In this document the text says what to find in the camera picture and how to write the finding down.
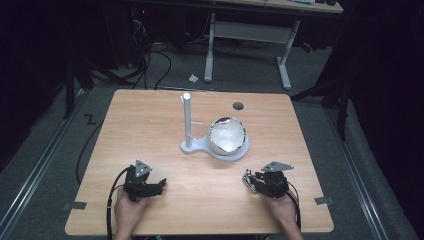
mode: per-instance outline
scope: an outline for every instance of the white stand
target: white stand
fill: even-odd
[[[212,157],[223,161],[223,162],[235,162],[244,157],[246,155],[247,151],[249,150],[249,138],[246,135],[246,140],[243,144],[243,146],[234,154],[231,155],[220,155],[215,153],[215,151],[209,146],[208,136],[204,136],[199,139],[193,139],[191,141],[191,147],[187,147],[186,141],[181,142],[181,150],[185,154],[192,154],[196,152],[205,152],[211,155]]]
[[[212,157],[224,161],[224,162],[235,162],[240,160],[246,155],[249,150],[250,142],[249,137],[246,134],[245,142],[238,151],[231,155],[217,154],[210,146],[208,141],[208,134],[200,139],[194,139],[191,136],[191,96],[189,93],[184,93],[182,96],[184,104],[184,123],[185,123],[185,135],[186,140],[181,142],[181,150],[185,154],[192,154],[195,152],[205,152],[210,154]]]

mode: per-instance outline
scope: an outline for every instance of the hand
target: hand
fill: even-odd
[[[293,195],[292,191],[288,191],[299,204],[299,199]],[[303,239],[300,229],[296,225],[296,206],[291,198],[285,194],[280,198],[270,198],[264,196],[266,203],[268,204],[272,215],[280,224],[284,233],[290,240]]]
[[[117,221],[114,240],[130,239],[131,233],[135,225],[140,221],[149,201],[150,198],[142,198],[139,202],[133,202],[130,200],[128,193],[122,188],[118,189],[114,210]]]

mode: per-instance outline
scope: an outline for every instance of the forearm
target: forearm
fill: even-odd
[[[113,240],[129,240],[131,239],[132,229],[117,228]]]
[[[283,229],[287,239],[289,240],[303,240],[303,236],[300,232],[300,229],[297,227],[296,223],[293,221],[285,222],[279,220],[281,229]]]

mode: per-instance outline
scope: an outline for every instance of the metal rail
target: metal rail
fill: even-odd
[[[380,220],[377,209],[374,205],[374,201],[368,193],[364,182],[362,181],[361,175],[356,167],[355,161],[350,153],[349,147],[345,141],[340,138],[337,130],[337,120],[331,109],[323,109],[325,116],[330,122],[331,129],[336,136],[340,148],[343,152],[345,163],[347,166],[348,175],[352,181],[353,188],[358,196],[359,203],[361,204],[364,215],[368,221],[371,231],[375,239],[389,239],[386,230]]]
[[[21,216],[22,212],[25,210],[25,207],[27,206],[32,195],[34,194],[39,183],[41,182],[44,174],[46,173],[48,167],[50,166],[50,163],[53,160],[56,149],[59,146],[59,143],[61,142],[66,130],[68,129],[70,123],[72,122],[72,119],[74,118],[76,112],[78,112],[79,107],[87,99],[88,94],[87,93],[83,94],[83,91],[80,90],[77,96],[79,96],[78,97],[79,99],[77,101],[77,105],[74,111],[72,112],[72,114],[69,116],[68,119],[62,120],[59,127],[56,129],[53,137],[50,139],[49,143],[47,144],[45,150],[41,154],[31,174],[29,175],[24,185],[22,186],[21,190],[19,191],[18,195],[16,196],[15,200],[9,207],[9,210],[7,211],[6,215],[1,220],[0,240],[9,239],[9,235],[12,233],[12,230],[15,227],[15,224],[19,220],[19,217]]]

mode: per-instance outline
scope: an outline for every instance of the wooden table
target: wooden table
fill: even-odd
[[[70,235],[106,235],[106,202],[116,176],[140,159],[153,168],[148,183],[167,178],[163,195],[148,206],[134,234],[279,233],[263,199],[242,181],[246,169],[260,171],[271,161],[293,165],[285,175],[298,190],[303,232],[329,232],[328,207],[292,103],[283,94],[190,92],[193,137],[217,118],[232,116],[245,126],[248,153],[234,163],[206,153],[184,154],[184,112],[178,91],[118,90],[111,102],[77,202],[66,224]],[[244,104],[235,110],[234,102]]]

